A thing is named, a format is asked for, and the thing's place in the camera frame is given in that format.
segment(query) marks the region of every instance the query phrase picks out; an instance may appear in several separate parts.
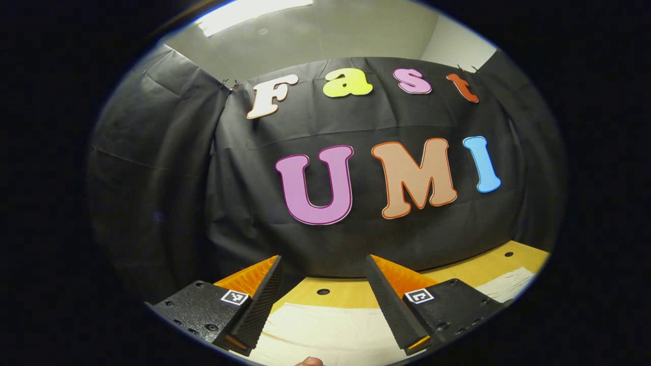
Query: binder clip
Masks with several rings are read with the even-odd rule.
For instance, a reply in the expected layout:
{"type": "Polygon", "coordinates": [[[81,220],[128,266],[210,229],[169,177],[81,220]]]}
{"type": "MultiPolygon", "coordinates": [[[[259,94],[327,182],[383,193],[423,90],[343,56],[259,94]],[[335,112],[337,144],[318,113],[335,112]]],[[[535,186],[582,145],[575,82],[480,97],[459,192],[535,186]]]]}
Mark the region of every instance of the binder clip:
{"type": "Polygon", "coordinates": [[[367,257],[365,270],[382,315],[407,356],[439,348],[505,308],[459,279],[438,283],[375,255],[367,257]]]}
{"type": "Polygon", "coordinates": [[[225,350],[248,356],[260,339],[284,276],[278,255],[215,283],[195,281],[152,305],[170,325],[225,350]]]}
{"type": "Polygon", "coordinates": [[[235,84],[233,85],[232,88],[229,89],[229,93],[228,93],[228,95],[230,95],[231,92],[232,92],[233,90],[237,89],[239,84],[240,84],[240,83],[238,83],[238,80],[235,79],[235,84]]]}

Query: black fabric curtain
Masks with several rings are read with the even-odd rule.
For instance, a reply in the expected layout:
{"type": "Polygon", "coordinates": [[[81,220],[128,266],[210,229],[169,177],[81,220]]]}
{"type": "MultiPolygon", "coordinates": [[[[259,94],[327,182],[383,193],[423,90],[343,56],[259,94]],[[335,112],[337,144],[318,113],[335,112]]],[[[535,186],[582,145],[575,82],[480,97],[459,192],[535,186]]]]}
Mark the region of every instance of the black fabric curtain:
{"type": "Polygon", "coordinates": [[[414,270],[478,255],[509,240],[550,250],[564,207],[561,138],[535,88],[498,51],[477,73],[427,61],[360,57],[292,66],[242,83],[220,83],[167,46],[129,73],[108,101],[89,156],[91,212],[98,243],[129,289],[157,302],[188,283],[217,280],[280,254],[286,288],[302,276],[363,277],[372,253],[414,270]],[[330,98],[325,75],[362,70],[373,90],[330,98]],[[413,68],[431,86],[408,94],[393,76],[413,68]],[[446,78],[455,73],[479,103],[446,78]],[[271,115],[247,119],[253,87],[295,74],[271,115]],[[477,190],[472,154],[462,141],[483,136],[501,186],[477,190]],[[374,145],[397,141],[416,162],[430,138],[449,143],[457,199],[385,219],[387,189],[374,145]],[[353,203],[332,225],[307,225],[286,207],[275,163],[310,158],[309,199],[332,200],[318,153],[354,149],[348,161],[353,203]]]}

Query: white wall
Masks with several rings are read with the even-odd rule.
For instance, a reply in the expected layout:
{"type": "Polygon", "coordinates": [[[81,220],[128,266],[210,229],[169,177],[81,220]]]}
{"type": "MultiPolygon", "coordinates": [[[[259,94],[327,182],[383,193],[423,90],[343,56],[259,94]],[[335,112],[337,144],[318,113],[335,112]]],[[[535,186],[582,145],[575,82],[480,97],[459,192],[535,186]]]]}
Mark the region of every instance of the white wall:
{"type": "Polygon", "coordinates": [[[459,64],[464,70],[475,72],[472,66],[480,68],[495,50],[472,30],[440,14],[421,60],[454,67],[459,64]]]}
{"type": "MultiPolygon", "coordinates": [[[[196,24],[186,27],[175,35],[165,37],[162,42],[190,59],[219,81],[235,74],[196,24]]],[[[229,80],[227,84],[232,85],[233,82],[234,80],[229,80]]]]}

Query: letter u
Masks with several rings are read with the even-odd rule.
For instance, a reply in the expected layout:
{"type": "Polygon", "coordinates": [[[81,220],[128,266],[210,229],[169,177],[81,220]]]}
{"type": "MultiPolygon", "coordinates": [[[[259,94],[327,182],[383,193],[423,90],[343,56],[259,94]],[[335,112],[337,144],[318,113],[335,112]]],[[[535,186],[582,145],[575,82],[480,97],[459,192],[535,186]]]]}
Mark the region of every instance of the letter u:
{"type": "Polygon", "coordinates": [[[348,145],[333,146],[319,152],[319,160],[326,163],[330,174],[332,201],[318,207],[307,197],[305,168],[310,164],[306,155],[292,155],[280,159],[276,170],[283,180],[283,193],[289,213],[298,221],[309,225],[330,225],[348,215],[353,205],[348,159],[353,148],[348,145]]]}

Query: black backdrop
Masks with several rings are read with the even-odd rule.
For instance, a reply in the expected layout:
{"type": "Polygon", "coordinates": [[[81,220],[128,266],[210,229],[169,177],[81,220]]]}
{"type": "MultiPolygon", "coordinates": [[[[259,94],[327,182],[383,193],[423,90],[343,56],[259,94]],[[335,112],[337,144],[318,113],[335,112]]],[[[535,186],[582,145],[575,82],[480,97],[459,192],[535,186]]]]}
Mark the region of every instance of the black backdrop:
{"type": "MultiPolygon", "coordinates": [[[[19,30],[10,39],[16,51],[7,57],[7,90],[18,107],[10,117],[25,121],[23,130],[10,129],[8,155],[15,194],[8,206],[6,301],[17,300],[20,308],[7,327],[16,341],[9,348],[17,352],[8,356],[14,364],[219,361],[168,332],[125,295],[92,241],[84,192],[90,121],[129,60],[145,49],[140,35],[190,5],[76,2],[9,12],[5,24],[19,30]],[[38,29],[23,31],[36,20],[38,29]]],[[[549,100],[568,146],[571,182],[549,268],[510,311],[438,353],[438,363],[631,363],[640,357],[643,327],[634,325],[642,318],[634,315],[643,290],[633,288],[642,272],[635,259],[648,235],[635,175],[627,181],[625,169],[649,161],[635,140],[644,132],[641,103],[635,91],[621,92],[621,75],[643,70],[634,46],[643,13],[633,3],[559,5],[438,3],[503,48],[549,100]],[[630,198],[622,199],[622,192],[630,198]]],[[[304,357],[297,355],[297,362],[304,357]]]]}
{"type": "MultiPolygon", "coordinates": [[[[97,242],[125,284],[156,303],[197,279],[214,281],[273,255],[301,276],[364,277],[371,253],[427,270],[509,240],[551,251],[564,214],[566,167],[557,125],[531,82],[498,51],[474,74],[396,57],[353,57],[289,66],[228,94],[183,55],[157,46],[131,69],[103,108],[90,140],[89,207],[97,242]],[[366,96],[328,98],[325,74],[362,70],[366,96]],[[432,86],[408,94],[393,77],[415,68],[432,86]],[[477,104],[446,76],[460,74],[477,104]],[[255,91],[295,74],[279,110],[249,120],[255,91]],[[477,190],[466,137],[488,140],[501,185],[477,190]],[[427,139],[448,141],[457,198],[392,220],[374,145],[399,141],[415,161],[427,139]],[[307,225],[286,209],[275,162],[351,145],[353,206],[332,225],[307,225]]],[[[332,199],[329,173],[305,170],[312,204],[332,199]]]]}

